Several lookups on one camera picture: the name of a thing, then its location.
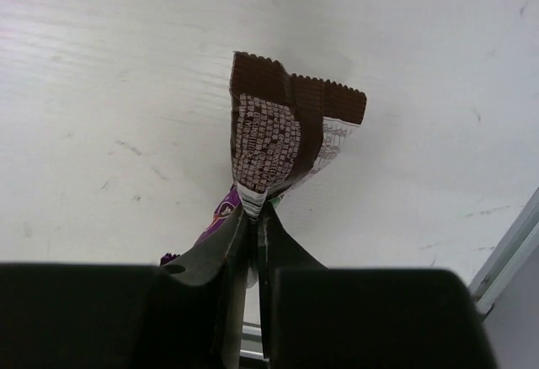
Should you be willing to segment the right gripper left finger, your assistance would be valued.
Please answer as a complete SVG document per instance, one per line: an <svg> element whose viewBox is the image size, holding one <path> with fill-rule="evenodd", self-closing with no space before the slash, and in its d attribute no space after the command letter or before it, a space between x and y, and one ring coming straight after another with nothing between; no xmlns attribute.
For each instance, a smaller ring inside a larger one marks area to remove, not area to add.
<svg viewBox="0 0 539 369"><path fill-rule="evenodd" d="M1 267L4 368L236 368L248 218L164 266Z"/></svg>

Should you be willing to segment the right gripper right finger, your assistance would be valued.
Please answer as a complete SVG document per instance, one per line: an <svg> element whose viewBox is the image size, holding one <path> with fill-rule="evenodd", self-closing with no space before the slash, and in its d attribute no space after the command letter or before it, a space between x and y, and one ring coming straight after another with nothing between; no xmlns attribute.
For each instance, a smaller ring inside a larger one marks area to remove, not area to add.
<svg viewBox="0 0 539 369"><path fill-rule="evenodd" d="M286 232L271 206L257 240L270 367L496 367L471 295L453 272L330 269Z"/></svg>

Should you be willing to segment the brown chocolate wrapper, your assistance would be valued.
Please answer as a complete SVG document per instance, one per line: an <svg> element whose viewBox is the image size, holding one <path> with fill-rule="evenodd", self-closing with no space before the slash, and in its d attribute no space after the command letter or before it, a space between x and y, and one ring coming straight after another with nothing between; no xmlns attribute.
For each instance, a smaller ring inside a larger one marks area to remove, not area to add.
<svg viewBox="0 0 539 369"><path fill-rule="evenodd" d="M197 238L212 236L238 207L257 219L339 154L362 123L366 94L331 80L288 73L267 57L237 51L229 84L232 186Z"/></svg>

